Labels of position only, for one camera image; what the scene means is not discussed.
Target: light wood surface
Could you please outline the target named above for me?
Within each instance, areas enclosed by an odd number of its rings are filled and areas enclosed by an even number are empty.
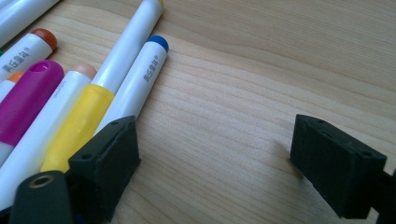
[[[55,33],[64,70],[99,69],[139,4],[63,0],[23,33]],[[290,164],[290,144],[296,114],[325,119],[393,173],[396,2],[165,0],[153,33],[169,56],[112,223],[375,223],[375,211],[339,219]]]

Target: wood grain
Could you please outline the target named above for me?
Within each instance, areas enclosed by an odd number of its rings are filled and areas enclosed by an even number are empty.
[[[63,0],[65,70],[99,69],[138,0]],[[168,59],[138,118],[142,163],[114,224],[375,223],[340,219],[289,162],[296,114],[325,119],[396,168],[396,2],[165,1]]]

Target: orange marker cap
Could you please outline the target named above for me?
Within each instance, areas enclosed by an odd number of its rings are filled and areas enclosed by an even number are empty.
[[[7,78],[7,80],[17,83],[17,81],[20,80],[22,75],[23,75],[23,72],[16,72],[16,73],[12,74],[9,78]]]
[[[32,31],[32,34],[43,39],[51,47],[52,50],[56,49],[56,46],[58,45],[58,40],[56,39],[55,35],[50,31],[43,28],[37,28]]]

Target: black bracket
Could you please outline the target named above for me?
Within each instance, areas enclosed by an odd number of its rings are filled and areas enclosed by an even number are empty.
[[[330,123],[297,115],[290,161],[306,176],[332,210],[344,218],[396,223],[396,171],[383,171],[387,157]]]
[[[110,221],[139,163],[134,117],[112,121],[69,159],[66,174],[48,171],[24,180],[9,223]]]

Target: pink marker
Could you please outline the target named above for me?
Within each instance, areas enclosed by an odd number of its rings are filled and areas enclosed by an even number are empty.
[[[0,104],[0,166],[64,77],[51,60],[34,63]]]

